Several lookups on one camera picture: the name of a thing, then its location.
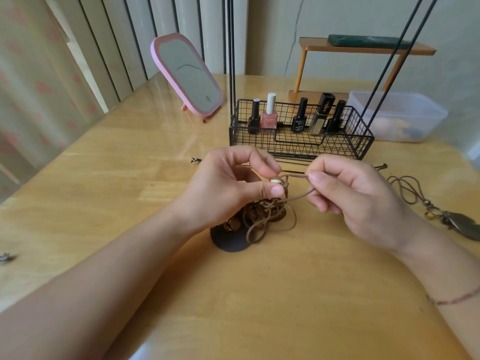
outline wire mesh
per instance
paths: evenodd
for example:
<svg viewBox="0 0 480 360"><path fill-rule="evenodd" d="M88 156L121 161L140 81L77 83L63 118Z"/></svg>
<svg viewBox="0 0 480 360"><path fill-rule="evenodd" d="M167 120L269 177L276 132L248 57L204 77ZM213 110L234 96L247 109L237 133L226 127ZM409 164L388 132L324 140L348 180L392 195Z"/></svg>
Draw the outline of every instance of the wire mesh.
<svg viewBox="0 0 480 360"><path fill-rule="evenodd" d="M307 122L301 132L292 132L291 126L297 114L298 104L277 102L275 110L278 114L276 128L248 127L248 119L252 114L252 100L239 99L230 123L230 145L251 145L268 151L275 157L315 159L322 153L337 154L362 159L374 136L360 118L358 111L352 106L345 106L342 113L340 131L321 133L319 136L308 133L315 114L316 105L307 105ZM260 101L260 115L267 108L266 101Z"/></svg>

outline translucent container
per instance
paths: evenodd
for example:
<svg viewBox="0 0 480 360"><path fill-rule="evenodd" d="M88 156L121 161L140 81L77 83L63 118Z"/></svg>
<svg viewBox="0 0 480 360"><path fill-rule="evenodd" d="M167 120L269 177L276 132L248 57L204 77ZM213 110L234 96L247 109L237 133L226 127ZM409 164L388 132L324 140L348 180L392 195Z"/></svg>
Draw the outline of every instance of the translucent container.
<svg viewBox="0 0 480 360"><path fill-rule="evenodd" d="M347 105L361 115L371 91L353 90ZM375 93L363 116L369 123L383 91ZM375 139L392 142L421 142L448 115L448 111L420 93L388 92L385 101L371 123Z"/></svg>

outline hand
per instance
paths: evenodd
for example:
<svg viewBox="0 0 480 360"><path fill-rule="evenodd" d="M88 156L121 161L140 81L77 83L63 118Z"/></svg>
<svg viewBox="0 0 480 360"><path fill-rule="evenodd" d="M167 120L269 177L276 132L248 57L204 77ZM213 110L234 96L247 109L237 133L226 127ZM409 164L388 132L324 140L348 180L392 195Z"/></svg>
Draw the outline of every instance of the hand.
<svg viewBox="0 0 480 360"><path fill-rule="evenodd" d="M187 215L194 231L224 223L249 202L282 197L284 188L262 181L282 171L273 156L252 146L237 145L210 151L200 163L188 187L176 199L178 211Z"/></svg>
<svg viewBox="0 0 480 360"><path fill-rule="evenodd" d="M424 225L367 163L325 154L310 164L306 174L316 189L308 201L323 213L343 213L348 228L376 247L393 253L406 250Z"/></svg>

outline mirror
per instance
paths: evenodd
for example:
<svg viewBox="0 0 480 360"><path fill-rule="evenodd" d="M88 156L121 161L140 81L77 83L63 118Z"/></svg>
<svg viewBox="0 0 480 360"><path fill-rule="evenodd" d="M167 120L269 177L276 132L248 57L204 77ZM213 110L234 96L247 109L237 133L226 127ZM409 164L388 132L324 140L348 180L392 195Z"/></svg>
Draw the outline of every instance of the mirror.
<svg viewBox="0 0 480 360"><path fill-rule="evenodd" d="M206 117L222 103L219 84L193 44L180 33L155 38L150 47L153 60L188 108Z"/></svg>

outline bracelet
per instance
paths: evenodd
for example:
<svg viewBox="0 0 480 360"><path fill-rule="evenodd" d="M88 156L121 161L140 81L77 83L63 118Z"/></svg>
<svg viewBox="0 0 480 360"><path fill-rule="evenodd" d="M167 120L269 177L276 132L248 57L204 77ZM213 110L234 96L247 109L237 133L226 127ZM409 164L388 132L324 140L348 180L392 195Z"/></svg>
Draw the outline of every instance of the bracelet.
<svg viewBox="0 0 480 360"><path fill-rule="evenodd" d="M458 298L452 299L452 300L435 300L427 294L427 301L429 303L435 305L435 306L447 306L447 305L450 305L450 304L457 304L457 303L466 301L466 300L476 296L479 293L480 293L480 286L477 289L475 289L475 290L473 290L469 293L466 293L463 296L459 296Z"/></svg>

